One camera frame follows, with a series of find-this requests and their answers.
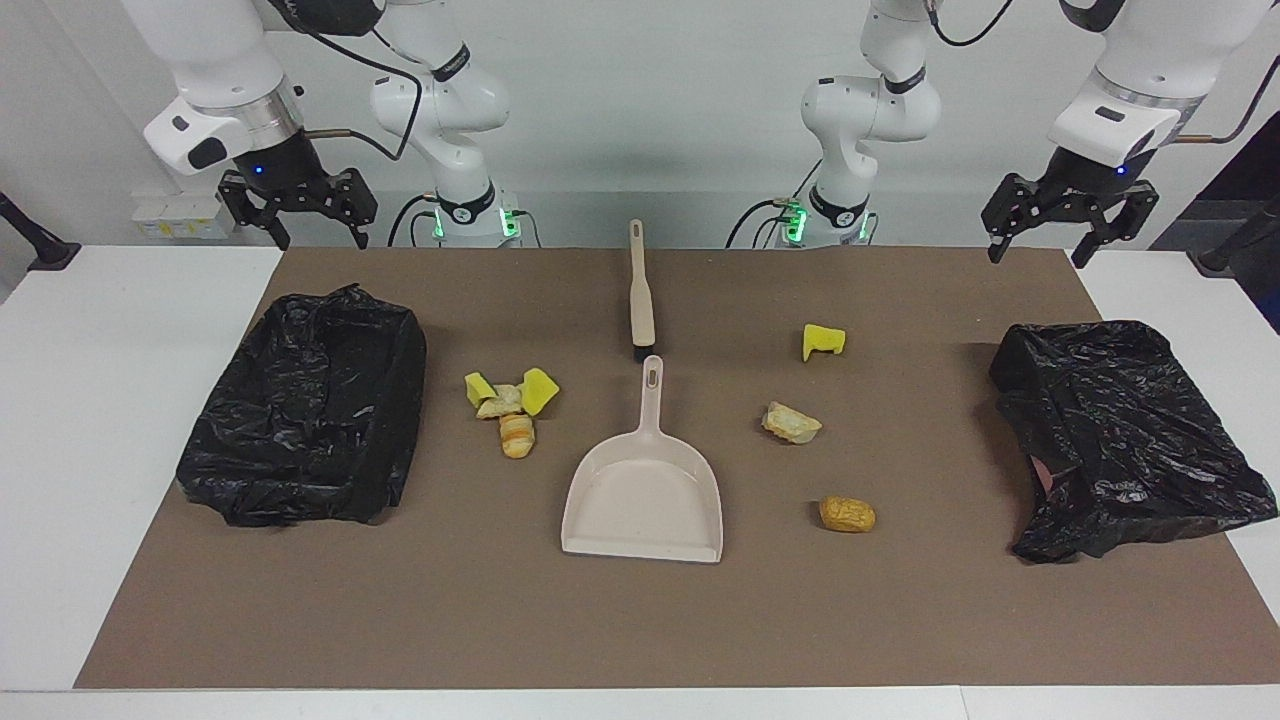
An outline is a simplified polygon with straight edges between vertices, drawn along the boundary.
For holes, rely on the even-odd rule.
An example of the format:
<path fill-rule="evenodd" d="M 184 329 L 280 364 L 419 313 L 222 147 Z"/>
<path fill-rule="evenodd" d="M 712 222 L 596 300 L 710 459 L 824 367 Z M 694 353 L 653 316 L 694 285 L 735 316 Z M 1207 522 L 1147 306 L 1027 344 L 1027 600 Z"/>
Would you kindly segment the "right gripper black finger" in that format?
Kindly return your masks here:
<path fill-rule="evenodd" d="M 335 177 L 338 219 L 357 249 L 367 249 L 369 228 L 378 219 L 378 200 L 358 169 L 347 168 Z"/>
<path fill-rule="evenodd" d="M 237 225 L 266 231 L 280 251 L 289 249 L 291 234 L 278 217 L 282 205 L 276 199 L 269 199 L 262 206 L 255 205 L 250 199 L 250 186 L 239 172 L 224 172 L 218 193 Z"/>

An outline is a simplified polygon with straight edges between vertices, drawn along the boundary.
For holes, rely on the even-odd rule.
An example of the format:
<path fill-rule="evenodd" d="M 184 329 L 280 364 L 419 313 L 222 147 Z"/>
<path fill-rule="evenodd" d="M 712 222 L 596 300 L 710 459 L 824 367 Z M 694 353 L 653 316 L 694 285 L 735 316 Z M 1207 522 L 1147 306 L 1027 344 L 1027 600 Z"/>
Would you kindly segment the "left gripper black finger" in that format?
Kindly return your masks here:
<path fill-rule="evenodd" d="M 989 236 L 988 259 L 1000 264 L 1012 240 L 1041 224 L 1039 183 L 1010 173 L 1000 182 L 982 210 L 982 224 Z"/>
<path fill-rule="evenodd" d="M 1071 264 L 1083 269 L 1105 245 L 1133 240 L 1158 200 L 1158 192 L 1147 179 L 1137 181 L 1119 195 L 1079 200 L 1076 205 L 1091 229 L 1071 252 Z"/>

